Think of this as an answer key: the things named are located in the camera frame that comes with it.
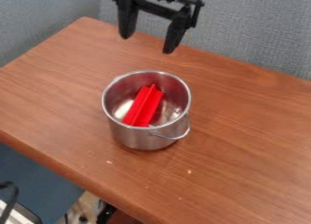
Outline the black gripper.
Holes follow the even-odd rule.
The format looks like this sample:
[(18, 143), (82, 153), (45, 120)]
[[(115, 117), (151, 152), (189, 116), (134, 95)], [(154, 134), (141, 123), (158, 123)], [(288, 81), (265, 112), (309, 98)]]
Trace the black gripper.
[(114, 0), (118, 9), (119, 34), (129, 39), (137, 30), (139, 12), (147, 12), (165, 19), (174, 20), (170, 23), (164, 53), (172, 54), (180, 46), (189, 27), (197, 27), (201, 9), (206, 5), (204, 0)]

